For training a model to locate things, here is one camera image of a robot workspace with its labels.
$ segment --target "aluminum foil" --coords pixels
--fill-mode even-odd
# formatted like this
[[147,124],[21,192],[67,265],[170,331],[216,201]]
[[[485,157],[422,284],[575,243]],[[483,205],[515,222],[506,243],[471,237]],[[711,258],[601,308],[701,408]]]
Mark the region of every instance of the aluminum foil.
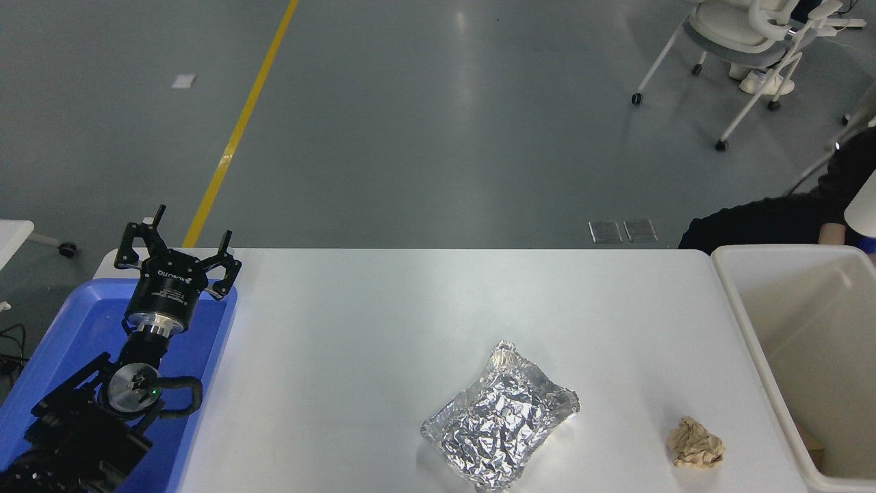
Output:
[[477,381],[427,419],[420,433],[475,489],[501,491],[520,478],[554,428],[580,410],[575,392],[548,380],[503,340]]

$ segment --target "chair wheel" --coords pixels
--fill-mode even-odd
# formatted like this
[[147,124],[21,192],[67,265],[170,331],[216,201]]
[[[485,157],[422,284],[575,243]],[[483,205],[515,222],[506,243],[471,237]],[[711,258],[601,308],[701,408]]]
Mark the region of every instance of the chair wheel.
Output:
[[76,244],[71,243],[69,241],[65,241],[58,246],[58,253],[64,255],[67,258],[70,258],[76,254]]

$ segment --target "crumpled paper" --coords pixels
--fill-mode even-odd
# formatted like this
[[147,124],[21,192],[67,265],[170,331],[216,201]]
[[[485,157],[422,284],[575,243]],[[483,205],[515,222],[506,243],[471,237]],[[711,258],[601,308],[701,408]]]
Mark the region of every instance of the crumpled paper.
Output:
[[724,460],[724,442],[709,433],[705,426],[690,416],[678,422],[678,427],[669,432],[669,450],[675,454],[673,464],[694,469],[711,469]]

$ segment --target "white plastic container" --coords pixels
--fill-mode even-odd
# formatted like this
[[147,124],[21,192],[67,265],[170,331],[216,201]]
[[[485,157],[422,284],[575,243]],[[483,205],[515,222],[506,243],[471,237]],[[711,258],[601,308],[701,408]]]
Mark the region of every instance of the white plastic container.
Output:
[[[810,488],[876,493],[876,268],[849,246],[724,246],[712,260]],[[824,444],[824,474],[792,416]]]

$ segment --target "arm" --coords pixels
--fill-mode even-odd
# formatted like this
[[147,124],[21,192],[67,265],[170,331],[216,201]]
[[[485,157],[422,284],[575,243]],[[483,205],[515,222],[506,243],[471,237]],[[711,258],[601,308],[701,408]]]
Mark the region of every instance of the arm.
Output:
[[818,232],[819,245],[845,245],[845,226],[825,223]]

